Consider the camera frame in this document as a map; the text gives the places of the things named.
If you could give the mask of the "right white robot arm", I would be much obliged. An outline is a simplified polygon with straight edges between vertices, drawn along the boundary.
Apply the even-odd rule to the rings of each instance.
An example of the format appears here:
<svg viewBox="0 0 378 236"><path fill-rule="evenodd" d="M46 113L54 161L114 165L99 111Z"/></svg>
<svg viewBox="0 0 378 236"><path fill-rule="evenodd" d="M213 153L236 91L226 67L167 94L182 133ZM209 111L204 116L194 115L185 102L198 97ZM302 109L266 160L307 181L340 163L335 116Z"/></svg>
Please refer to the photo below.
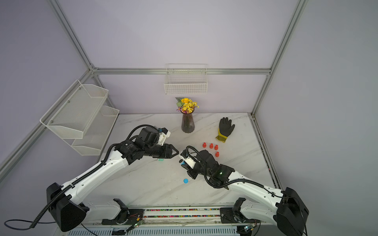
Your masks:
<svg viewBox="0 0 378 236"><path fill-rule="evenodd" d="M235 169L219 164L208 151L198 151L192 146L187 146L180 157L192 179L202 175L214 189L224 188L243 195L234 205L233 214L238 220L270 223L286 236L308 235L309 210L294 189L282 190L255 182Z"/></svg>

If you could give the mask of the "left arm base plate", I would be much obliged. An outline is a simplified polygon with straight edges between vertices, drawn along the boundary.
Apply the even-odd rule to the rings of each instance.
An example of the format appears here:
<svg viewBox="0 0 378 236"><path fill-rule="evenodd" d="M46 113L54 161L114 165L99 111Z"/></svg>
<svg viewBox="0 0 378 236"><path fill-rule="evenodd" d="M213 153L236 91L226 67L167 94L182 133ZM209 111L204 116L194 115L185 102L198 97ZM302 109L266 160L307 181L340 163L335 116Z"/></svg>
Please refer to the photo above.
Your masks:
<svg viewBox="0 0 378 236"><path fill-rule="evenodd" d="M114 219L103 219L102 225L134 225L143 218L144 209L122 209Z"/></svg>

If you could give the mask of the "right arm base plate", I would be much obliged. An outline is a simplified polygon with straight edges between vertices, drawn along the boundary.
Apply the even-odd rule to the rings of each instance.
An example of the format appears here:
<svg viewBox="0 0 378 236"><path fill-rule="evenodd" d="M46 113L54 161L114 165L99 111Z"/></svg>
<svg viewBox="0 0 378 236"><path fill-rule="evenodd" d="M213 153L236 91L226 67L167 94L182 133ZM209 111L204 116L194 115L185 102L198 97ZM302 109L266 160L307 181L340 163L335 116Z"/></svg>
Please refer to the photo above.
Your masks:
<svg viewBox="0 0 378 236"><path fill-rule="evenodd" d="M220 208L220 221L222 224L227 223L257 223L255 219L247 219L239 211L233 211L232 207Z"/></svg>

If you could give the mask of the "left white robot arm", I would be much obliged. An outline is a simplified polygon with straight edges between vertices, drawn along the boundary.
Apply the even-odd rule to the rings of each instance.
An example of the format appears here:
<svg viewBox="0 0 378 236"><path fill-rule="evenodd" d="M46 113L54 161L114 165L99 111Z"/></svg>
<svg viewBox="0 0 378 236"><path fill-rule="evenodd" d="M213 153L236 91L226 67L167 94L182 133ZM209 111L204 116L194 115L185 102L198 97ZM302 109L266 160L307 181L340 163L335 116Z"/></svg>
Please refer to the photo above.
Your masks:
<svg viewBox="0 0 378 236"><path fill-rule="evenodd" d="M29 222L27 229L33 229L40 224L47 212L50 212L61 231L67 232L76 228L90 211L82 203L83 200L107 179L144 156L158 159L177 156L179 151L165 142L169 136L170 132L166 128L156 128L149 124L137 126L124 141L111 144L104 159L98 164L62 185L51 184L46 190L46 206Z"/></svg>

